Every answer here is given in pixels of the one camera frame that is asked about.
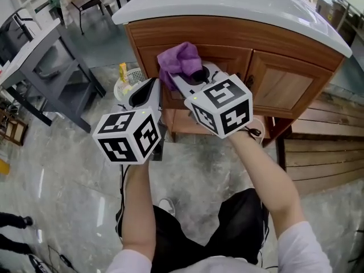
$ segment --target sneaker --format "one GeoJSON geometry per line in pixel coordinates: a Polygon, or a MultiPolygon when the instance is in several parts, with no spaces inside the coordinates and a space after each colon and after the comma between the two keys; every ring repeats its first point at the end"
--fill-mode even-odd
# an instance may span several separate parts
{"type": "Polygon", "coordinates": [[[33,219],[30,216],[23,217],[26,226],[32,226],[34,224],[33,219]]]}
{"type": "Polygon", "coordinates": [[[176,216],[175,205],[173,204],[172,200],[170,200],[169,198],[162,198],[159,201],[158,207],[162,208],[163,210],[168,212],[170,215],[176,216]]]}

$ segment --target wooden slat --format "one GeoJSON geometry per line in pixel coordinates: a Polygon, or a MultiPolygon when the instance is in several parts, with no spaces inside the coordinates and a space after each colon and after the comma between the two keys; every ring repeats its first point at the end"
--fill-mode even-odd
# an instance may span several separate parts
{"type": "Polygon", "coordinates": [[[347,99],[337,97],[328,93],[321,93],[317,98],[319,101],[328,102],[330,104],[335,104],[348,108],[349,110],[354,109],[356,111],[364,112],[364,106],[357,104],[354,101],[349,101],[347,99]]]}
{"type": "Polygon", "coordinates": [[[311,109],[317,109],[317,110],[324,110],[324,111],[330,111],[338,114],[344,114],[349,115],[352,117],[358,117],[358,118],[364,118],[364,112],[360,109],[356,109],[354,106],[342,106],[333,104],[331,102],[324,102],[319,100],[314,100],[309,108],[311,109]]]}
{"type": "Polygon", "coordinates": [[[364,169],[359,169],[352,172],[347,172],[339,175],[311,179],[294,181],[297,190],[301,195],[319,192],[325,189],[337,187],[351,181],[357,180],[364,176],[364,169]]]}
{"type": "Polygon", "coordinates": [[[311,108],[304,111],[299,119],[364,127],[364,119],[362,118],[311,108]]]}
{"type": "Polygon", "coordinates": [[[329,122],[305,121],[302,119],[298,119],[292,124],[292,133],[364,137],[364,128],[357,126],[339,125],[329,122]]]}
{"type": "Polygon", "coordinates": [[[327,177],[364,168],[364,160],[305,167],[288,167],[292,180],[306,180],[327,177]]]}
{"type": "Polygon", "coordinates": [[[364,150],[364,142],[347,142],[344,140],[284,140],[286,152],[335,152],[364,150]]]}
{"type": "Polygon", "coordinates": [[[364,159],[364,151],[288,152],[287,167],[342,163],[364,159]]]}

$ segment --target human arm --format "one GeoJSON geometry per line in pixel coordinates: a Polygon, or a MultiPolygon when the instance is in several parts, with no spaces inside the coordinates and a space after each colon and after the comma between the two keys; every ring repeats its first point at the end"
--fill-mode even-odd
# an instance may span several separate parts
{"type": "Polygon", "coordinates": [[[130,249],[153,260],[155,251],[155,217],[149,182],[149,160],[130,166],[122,220],[123,249],[130,249]]]}
{"type": "Polygon", "coordinates": [[[298,191],[287,173],[248,133],[237,132],[229,139],[258,196],[272,215],[277,238],[294,224],[305,221],[298,191]]]}

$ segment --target white cube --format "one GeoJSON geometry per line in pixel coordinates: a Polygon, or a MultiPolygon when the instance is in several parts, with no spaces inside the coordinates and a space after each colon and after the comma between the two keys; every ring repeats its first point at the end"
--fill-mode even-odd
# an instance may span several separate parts
{"type": "Polygon", "coordinates": [[[253,121],[253,96],[236,75],[207,85],[184,104],[200,124],[222,139],[253,121]]]}
{"type": "Polygon", "coordinates": [[[143,164],[161,139],[151,108],[105,114],[92,137],[114,164],[143,164]]]}

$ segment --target white sink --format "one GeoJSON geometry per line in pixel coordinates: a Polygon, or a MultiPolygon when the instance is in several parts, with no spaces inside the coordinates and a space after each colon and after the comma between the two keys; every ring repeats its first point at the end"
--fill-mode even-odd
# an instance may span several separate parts
{"type": "Polygon", "coordinates": [[[131,0],[113,15],[113,21],[121,24],[176,15],[226,16],[272,24],[351,56],[339,34],[303,0],[131,0]]]}

